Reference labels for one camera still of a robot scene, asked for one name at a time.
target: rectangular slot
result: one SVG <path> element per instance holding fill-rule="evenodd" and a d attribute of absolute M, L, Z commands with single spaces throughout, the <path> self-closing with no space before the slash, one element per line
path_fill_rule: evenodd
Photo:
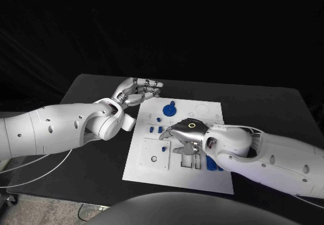
<path fill-rule="evenodd" d="M 194 155 L 194 169 L 200 170 L 200 155 Z"/>
<path fill-rule="evenodd" d="M 181 154 L 181 167 L 191 168 L 193 167 L 193 157 Z"/>

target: small blue piece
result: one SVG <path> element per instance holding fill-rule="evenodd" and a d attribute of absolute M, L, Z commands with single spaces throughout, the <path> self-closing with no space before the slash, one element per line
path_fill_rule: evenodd
<path fill-rule="evenodd" d="M 174 116 L 176 113 L 177 113 L 177 109 L 174 107 L 176 103 L 174 101 L 171 101 L 170 105 L 166 105 L 164 108 L 163 108 L 163 114 L 166 116 Z"/>
<path fill-rule="evenodd" d="M 207 164 L 207 170 L 210 171 L 217 170 L 216 162 L 209 156 L 206 156 L 206 164 Z"/>

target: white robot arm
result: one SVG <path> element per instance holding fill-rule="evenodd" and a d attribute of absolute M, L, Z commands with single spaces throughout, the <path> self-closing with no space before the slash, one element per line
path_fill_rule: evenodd
<path fill-rule="evenodd" d="M 259 130 L 249 133 L 239 126 L 207 127 L 194 119 L 170 126 L 160 140 L 170 136 L 184 144 L 174 153 L 203 150 L 225 170 L 291 195 L 324 198 L 324 150 L 315 146 Z M 256 151 L 250 158 L 249 148 Z"/>
<path fill-rule="evenodd" d="M 131 131 L 135 119 L 124 109 L 158 97 L 158 87 L 163 83 L 128 78 L 112 98 L 92 104 L 50 105 L 0 119 L 0 161 L 26 155 L 53 154 L 99 139 L 106 141 L 121 128 Z"/>

